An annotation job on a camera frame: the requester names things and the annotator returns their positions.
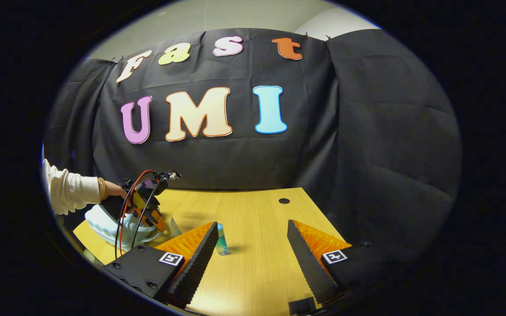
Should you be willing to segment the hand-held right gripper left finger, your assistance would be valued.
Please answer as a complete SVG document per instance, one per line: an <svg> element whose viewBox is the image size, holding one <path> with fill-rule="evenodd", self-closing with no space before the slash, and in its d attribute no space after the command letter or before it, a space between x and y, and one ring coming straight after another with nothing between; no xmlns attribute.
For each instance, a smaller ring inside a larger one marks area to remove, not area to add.
<svg viewBox="0 0 506 316"><path fill-rule="evenodd" d="M156 247L135 246L104 268L123 284L178 308L191 303L218 240L213 221Z"/></svg>

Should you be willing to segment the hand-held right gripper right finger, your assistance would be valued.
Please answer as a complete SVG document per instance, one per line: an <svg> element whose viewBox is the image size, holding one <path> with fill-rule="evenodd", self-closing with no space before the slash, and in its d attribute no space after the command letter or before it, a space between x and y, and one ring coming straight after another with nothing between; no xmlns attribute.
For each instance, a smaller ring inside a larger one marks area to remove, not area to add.
<svg viewBox="0 0 506 316"><path fill-rule="evenodd" d="M349 244L290 219L287 238L315 300L353 302L381 287L404 267L382 249Z"/></svg>

